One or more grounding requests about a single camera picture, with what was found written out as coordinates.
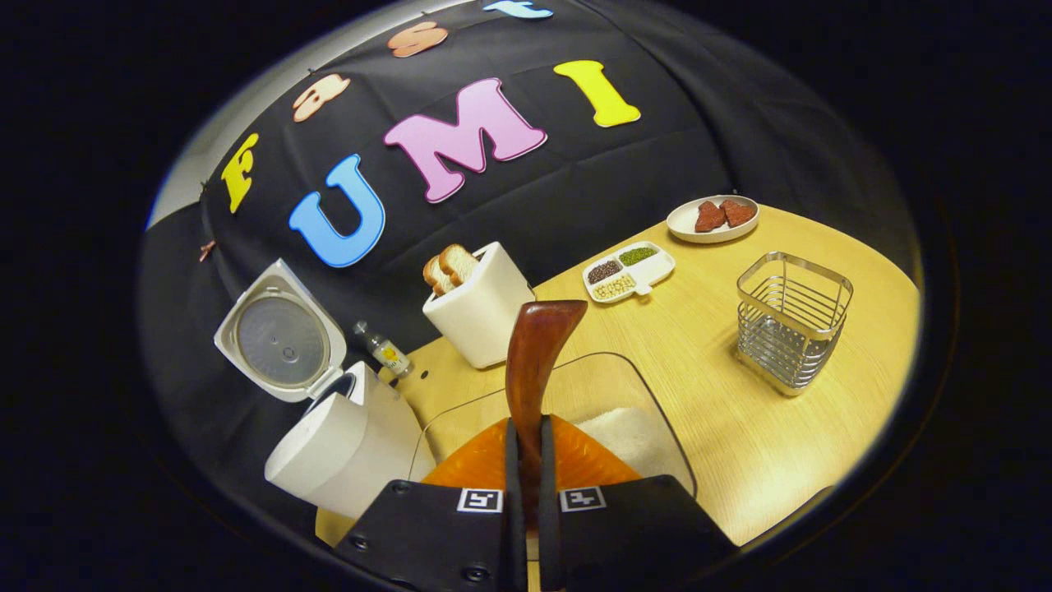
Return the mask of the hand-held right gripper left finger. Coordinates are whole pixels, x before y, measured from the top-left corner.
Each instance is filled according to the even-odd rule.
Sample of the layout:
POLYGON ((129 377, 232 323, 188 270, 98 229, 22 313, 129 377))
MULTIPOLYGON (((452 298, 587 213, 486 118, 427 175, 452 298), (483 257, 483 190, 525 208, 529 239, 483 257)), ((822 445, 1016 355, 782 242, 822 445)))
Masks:
POLYGON ((502 419, 471 438, 499 487, 391 479, 337 544, 335 555, 385 591, 525 591, 526 528, 514 425, 502 419))

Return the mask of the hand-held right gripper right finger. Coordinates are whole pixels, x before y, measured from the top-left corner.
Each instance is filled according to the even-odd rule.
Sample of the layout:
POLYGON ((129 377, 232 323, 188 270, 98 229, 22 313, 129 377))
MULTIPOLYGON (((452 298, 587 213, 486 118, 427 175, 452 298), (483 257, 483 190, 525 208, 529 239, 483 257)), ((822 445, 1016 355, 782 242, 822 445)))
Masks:
POLYGON ((542 417, 538 568, 545 591, 680 591, 739 558, 741 549, 669 474, 582 479, 572 465, 626 469, 555 415, 542 417), (593 453, 571 441, 588 442, 593 453))

